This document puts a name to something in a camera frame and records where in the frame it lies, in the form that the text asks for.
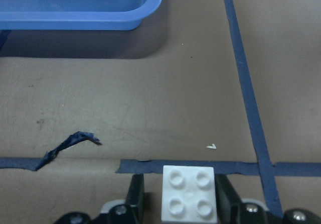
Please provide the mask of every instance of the blue tape strip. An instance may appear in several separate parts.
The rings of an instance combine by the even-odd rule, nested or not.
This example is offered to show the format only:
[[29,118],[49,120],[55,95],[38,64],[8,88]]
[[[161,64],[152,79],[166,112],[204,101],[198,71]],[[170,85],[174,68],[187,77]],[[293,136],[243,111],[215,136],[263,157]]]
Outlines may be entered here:
[[277,176],[321,176],[321,163],[277,163],[274,166]]
[[37,171],[53,161],[60,151],[67,149],[85,140],[90,140],[95,144],[101,145],[99,139],[93,133],[76,132],[70,135],[64,142],[50,152],[47,152],[43,158],[0,158],[0,169],[15,168]]
[[1,31],[1,33],[0,33],[0,51],[1,51],[2,46],[6,43],[10,32],[11,32],[11,30]]
[[252,142],[258,159],[259,172],[261,176],[265,202],[269,210],[275,216],[282,217],[283,212],[275,183],[274,170],[265,142],[263,127],[255,100],[251,76],[246,61],[234,3],[233,0],[224,0],[224,3],[226,14],[229,20],[230,34]]
[[234,161],[184,161],[184,160],[122,160],[117,173],[158,173],[163,172],[164,165],[209,166],[216,174],[259,175],[257,163]]

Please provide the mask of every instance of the blue container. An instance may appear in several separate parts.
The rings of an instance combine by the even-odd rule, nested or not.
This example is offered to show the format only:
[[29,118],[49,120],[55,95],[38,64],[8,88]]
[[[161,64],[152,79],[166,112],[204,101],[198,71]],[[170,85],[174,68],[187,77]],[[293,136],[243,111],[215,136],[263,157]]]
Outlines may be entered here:
[[0,0],[2,30],[131,30],[162,0]]

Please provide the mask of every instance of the peeled tape piece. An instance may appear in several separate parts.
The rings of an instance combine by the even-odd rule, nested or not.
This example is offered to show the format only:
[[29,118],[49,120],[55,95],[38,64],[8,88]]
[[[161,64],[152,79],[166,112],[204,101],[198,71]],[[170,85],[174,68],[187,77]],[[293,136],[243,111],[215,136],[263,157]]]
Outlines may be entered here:
[[43,158],[0,158],[0,169],[27,169],[37,171],[53,161],[60,151],[67,149],[80,142],[89,140],[97,145],[101,145],[99,139],[93,133],[76,132],[70,135],[64,142],[50,152],[47,152]]

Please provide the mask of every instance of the white block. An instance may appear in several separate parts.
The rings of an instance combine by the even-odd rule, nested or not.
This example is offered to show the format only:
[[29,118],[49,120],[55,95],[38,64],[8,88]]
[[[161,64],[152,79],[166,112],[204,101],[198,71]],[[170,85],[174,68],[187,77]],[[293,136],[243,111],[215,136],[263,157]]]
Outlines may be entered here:
[[163,223],[217,223],[214,169],[165,165]]

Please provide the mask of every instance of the screw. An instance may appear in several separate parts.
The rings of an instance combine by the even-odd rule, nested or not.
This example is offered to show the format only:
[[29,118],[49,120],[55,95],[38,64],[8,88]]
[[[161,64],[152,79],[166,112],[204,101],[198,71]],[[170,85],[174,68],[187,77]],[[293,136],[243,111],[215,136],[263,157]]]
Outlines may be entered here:
[[70,218],[70,224],[81,224],[82,222],[83,218],[81,217],[81,215],[72,216]]
[[127,212],[127,208],[124,205],[119,205],[116,207],[115,212],[117,215],[123,215]]
[[248,212],[257,213],[259,211],[259,208],[257,207],[257,205],[252,203],[246,204],[245,207]]
[[302,211],[296,210],[296,211],[293,212],[293,219],[305,221],[306,220],[306,216]]

